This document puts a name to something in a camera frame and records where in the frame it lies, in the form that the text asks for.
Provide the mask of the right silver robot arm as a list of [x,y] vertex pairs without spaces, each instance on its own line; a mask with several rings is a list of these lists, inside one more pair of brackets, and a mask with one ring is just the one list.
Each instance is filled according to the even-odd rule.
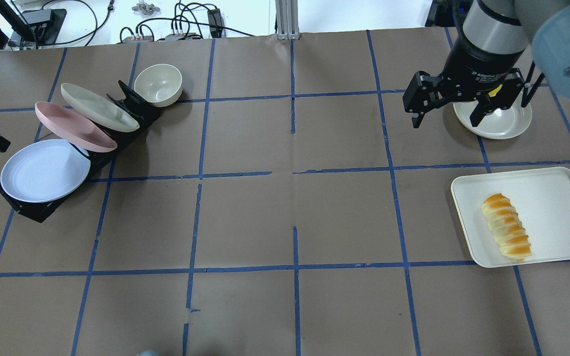
[[539,79],[570,100],[570,0],[473,1],[441,74],[416,72],[403,94],[413,127],[448,103],[475,102],[474,128],[511,108],[525,87],[515,64],[527,48]]

